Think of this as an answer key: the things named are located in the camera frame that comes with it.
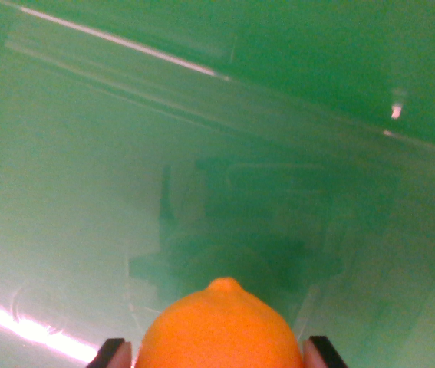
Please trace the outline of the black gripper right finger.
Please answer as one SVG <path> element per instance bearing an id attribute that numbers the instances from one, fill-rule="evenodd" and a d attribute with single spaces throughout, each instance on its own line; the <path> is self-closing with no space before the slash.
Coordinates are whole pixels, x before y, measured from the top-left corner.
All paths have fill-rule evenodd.
<path id="1" fill-rule="evenodd" d="M 310 336 L 303 342 L 305 368 L 348 368 L 326 336 Z"/>

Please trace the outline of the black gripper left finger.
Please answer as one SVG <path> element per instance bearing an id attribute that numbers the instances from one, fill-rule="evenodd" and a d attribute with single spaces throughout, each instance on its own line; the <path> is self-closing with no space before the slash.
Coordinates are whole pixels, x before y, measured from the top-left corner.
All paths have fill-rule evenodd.
<path id="1" fill-rule="evenodd" d="M 124 338 L 105 340 L 87 368 L 131 368 L 132 343 Z"/>

